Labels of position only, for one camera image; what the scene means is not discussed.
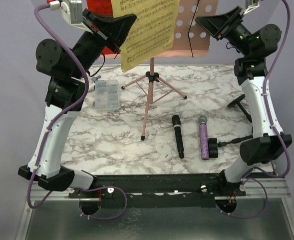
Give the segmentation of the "pink music stand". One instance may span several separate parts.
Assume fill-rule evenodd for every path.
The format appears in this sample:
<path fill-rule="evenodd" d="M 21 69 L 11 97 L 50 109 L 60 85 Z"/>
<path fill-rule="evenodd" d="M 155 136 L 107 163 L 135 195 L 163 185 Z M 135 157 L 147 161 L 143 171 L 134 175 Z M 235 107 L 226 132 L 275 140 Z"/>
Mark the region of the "pink music stand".
<path fill-rule="evenodd" d="M 185 94 L 173 87 L 166 80 L 160 77 L 155 72 L 155 58 L 171 58 L 171 57 L 204 57 L 209 52 L 210 41 L 202 27 L 197 27 L 195 18 L 200 16 L 212 16 L 216 12 L 218 1 L 216 0 L 179 0 L 179 10 L 176 18 L 176 25 L 174 28 L 173 45 L 168 50 L 158 54 L 157 56 L 149 59 L 150 69 L 145 75 L 130 82 L 130 84 L 137 84 L 143 79 L 148 79 L 149 88 L 146 92 L 147 101 L 145 108 L 144 126 L 142 130 L 141 139 L 145 139 L 147 114 L 149 106 L 155 100 L 153 99 L 154 82 L 162 82 L 170 88 L 170 91 L 178 93 L 184 99 L 187 98 Z"/>

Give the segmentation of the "red sheet music page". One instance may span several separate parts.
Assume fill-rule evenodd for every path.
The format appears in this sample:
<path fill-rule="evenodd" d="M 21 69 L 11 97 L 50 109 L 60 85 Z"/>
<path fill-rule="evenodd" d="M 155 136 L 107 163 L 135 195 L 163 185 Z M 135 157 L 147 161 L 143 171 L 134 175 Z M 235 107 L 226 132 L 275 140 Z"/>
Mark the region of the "red sheet music page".
<path fill-rule="evenodd" d="M 87 8 L 94 14 L 103 17 L 113 17 L 111 0 L 87 0 Z"/>

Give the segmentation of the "yellow sheet music page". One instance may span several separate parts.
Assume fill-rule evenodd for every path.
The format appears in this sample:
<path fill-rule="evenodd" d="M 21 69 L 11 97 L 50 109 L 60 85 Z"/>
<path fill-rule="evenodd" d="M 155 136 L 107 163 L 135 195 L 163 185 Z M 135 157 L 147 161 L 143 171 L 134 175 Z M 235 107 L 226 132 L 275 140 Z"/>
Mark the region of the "yellow sheet music page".
<path fill-rule="evenodd" d="M 124 73 L 172 47 L 178 0 L 113 0 L 111 4 L 114 17 L 137 16 L 120 48 Z"/>

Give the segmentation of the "black microphone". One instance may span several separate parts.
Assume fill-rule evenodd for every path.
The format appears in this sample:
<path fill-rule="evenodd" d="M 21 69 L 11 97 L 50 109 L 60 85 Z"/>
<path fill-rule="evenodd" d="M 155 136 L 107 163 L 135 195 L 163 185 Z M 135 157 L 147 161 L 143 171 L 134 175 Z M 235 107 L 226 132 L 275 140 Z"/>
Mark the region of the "black microphone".
<path fill-rule="evenodd" d="M 184 158 L 184 146 L 183 146 L 183 139 L 181 133 L 181 120 L 178 115 L 172 116 L 172 125 L 174 128 L 175 138 L 176 138 L 176 145 L 177 145 L 177 152 L 181 159 Z"/>

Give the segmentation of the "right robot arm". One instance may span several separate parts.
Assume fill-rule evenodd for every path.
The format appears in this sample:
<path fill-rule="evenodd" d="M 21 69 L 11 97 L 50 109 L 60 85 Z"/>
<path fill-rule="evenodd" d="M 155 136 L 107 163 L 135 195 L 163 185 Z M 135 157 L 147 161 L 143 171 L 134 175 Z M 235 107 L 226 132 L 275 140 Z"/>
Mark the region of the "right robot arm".
<path fill-rule="evenodd" d="M 234 73 L 247 99 L 252 118 L 253 137 L 241 143 L 239 158 L 219 174 L 217 191 L 228 196 L 249 171 L 276 160 L 292 143 L 285 134 L 273 107 L 266 57 L 278 50 L 282 32 L 268 24 L 251 33 L 242 24 L 244 13 L 237 6 L 220 15 L 200 16 L 195 22 L 216 40 L 227 39 L 243 57 L 235 61 Z"/>

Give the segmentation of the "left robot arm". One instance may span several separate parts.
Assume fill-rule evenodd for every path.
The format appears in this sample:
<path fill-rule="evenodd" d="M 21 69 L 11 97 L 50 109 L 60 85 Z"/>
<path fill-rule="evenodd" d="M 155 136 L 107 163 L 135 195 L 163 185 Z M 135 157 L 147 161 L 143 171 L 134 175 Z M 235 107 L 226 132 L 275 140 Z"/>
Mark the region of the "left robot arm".
<path fill-rule="evenodd" d="M 69 130 L 79 115 L 89 86 L 81 82 L 105 48 L 120 51 L 136 21 L 133 13 L 121 17 L 102 17 L 83 11 L 83 23 L 89 28 L 70 49 L 84 72 L 62 45 L 53 39 L 42 40 L 35 52 L 38 72 L 50 76 L 45 97 L 45 118 L 32 159 L 18 169 L 18 175 L 36 181 L 48 191 L 62 192 L 76 188 L 88 198 L 97 194 L 95 177 L 61 165 L 62 151 Z"/>

